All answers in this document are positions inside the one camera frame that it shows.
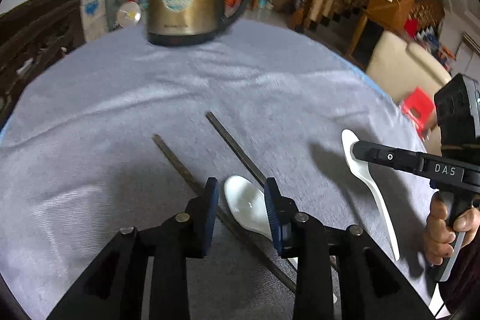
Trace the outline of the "person's right hand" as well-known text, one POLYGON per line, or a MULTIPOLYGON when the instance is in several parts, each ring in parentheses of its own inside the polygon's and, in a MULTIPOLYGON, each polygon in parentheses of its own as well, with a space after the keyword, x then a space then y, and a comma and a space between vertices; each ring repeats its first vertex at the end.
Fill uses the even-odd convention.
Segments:
POLYGON ((439 193, 434 193, 423 233, 425 257, 434 266, 440 266, 444 259, 454 254, 452 243, 458 233, 465 233, 462 243, 462 247, 465 247, 473 241, 479 229, 479 210, 476 208, 462 213, 454 222, 453 228, 448 227, 447 218, 447 206, 439 193))

